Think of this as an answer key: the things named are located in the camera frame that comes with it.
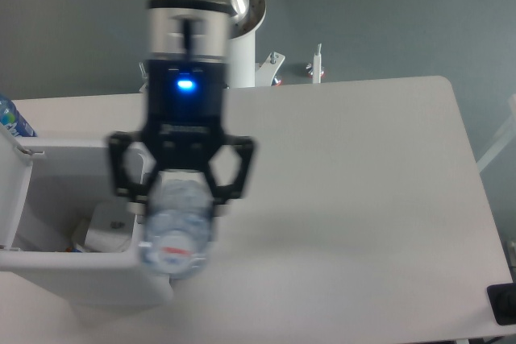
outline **blue bottle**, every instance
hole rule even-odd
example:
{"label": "blue bottle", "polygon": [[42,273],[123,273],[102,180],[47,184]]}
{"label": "blue bottle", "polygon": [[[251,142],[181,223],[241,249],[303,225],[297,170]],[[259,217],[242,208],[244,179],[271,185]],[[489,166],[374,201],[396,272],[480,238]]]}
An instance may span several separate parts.
{"label": "blue bottle", "polygon": [[194,180],[168,180],[147,219],[143,261],[181,280],[201,270],[211,240],[211,197]]}
{"label": "blue bottle", "polygon": [[0,123],[14,137],[36,137],[37,134],[25,118],[16,110],[15,104],[0,94]]}

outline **blue led light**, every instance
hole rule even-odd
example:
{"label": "blue led light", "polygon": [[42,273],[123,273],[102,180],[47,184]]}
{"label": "blue led light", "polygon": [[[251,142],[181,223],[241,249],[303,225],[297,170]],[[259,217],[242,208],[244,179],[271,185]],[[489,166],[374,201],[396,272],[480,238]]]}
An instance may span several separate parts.
{"label": "blue led light", "polygon": [[195,89],[195,82],[187,79],[177,80],[177,87],[185,92],[191,92]]}

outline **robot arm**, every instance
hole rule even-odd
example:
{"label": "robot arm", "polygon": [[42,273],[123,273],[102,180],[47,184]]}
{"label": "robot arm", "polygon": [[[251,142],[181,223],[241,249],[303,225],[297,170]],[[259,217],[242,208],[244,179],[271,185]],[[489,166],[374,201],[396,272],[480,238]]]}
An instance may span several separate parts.
{"label": "robot arm", "polygon": [[[164,170],[204,174],[216,206],[242,196],[255,143],[227,135],[221,123],[227,87],[227,45],[231,0],[149,0],[151,58],[148,61],[148,116],[138,133],[109,138],[115,192],[147,207],[148,193]],[[128,179],[123,154],[141,141],[156,160],[143,184]],[[209,161],[223,145],[241,159],[232,184],[218,186]]]}

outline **white box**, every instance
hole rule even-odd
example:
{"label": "white box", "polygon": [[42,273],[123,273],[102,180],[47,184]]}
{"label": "white box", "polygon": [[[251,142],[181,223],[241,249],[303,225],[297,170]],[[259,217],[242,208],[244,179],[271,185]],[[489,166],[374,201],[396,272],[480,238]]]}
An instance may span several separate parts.
{"label": "white box", "polygon": [[[141,263],[144,227],[136,221],[124,252],[65,252],[74,228],[91,218],[96,204],[126,205],[111,192],[102,141],[15,139],[0,125],[0,155],[0,271],[82,304],[155,305],[172,298],[169,277]],[[127,153],[134,179],[142,179],[149,163],[142,149]]]}

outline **gray floor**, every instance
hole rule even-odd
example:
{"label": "gray floor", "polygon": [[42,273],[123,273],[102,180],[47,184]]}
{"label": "gray floor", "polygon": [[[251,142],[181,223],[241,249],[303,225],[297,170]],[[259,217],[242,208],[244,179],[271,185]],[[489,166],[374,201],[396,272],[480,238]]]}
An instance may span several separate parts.
{"label": "gray floor", "polygon": [[[285,54],[285,83],[310,82],[304,66],[317,43],[326,81],[443,75],[476,155],[510,114],[516,0],[267,2],[257,59]],[[145,0],[0,0],[0,93],[136,92],[137,64],[147,55],[144,7]],[[513,143],[482,176],[504,240],[516,239],[515,161]]]}

